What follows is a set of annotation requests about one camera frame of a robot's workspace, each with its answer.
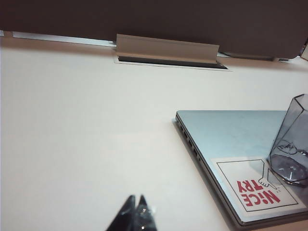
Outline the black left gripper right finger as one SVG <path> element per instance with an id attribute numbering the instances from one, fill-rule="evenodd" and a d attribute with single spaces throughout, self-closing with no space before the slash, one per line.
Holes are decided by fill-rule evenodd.
<path id="1" fill-rule="evenodd" d="M 134 214 L 135 231 L 156 231 L 156 223 L 144 195 L 141 195 Z"/>

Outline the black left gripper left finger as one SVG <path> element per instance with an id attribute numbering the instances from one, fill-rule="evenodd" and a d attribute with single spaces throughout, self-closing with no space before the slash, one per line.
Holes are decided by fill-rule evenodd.
<path id="1" fill-rule="evenodd" d="M 134 195 L 130 195 L 121 206 L 113 221 L 110 223 L 107 231 L 131 231 L 133 217 L 135 212 Z"/>

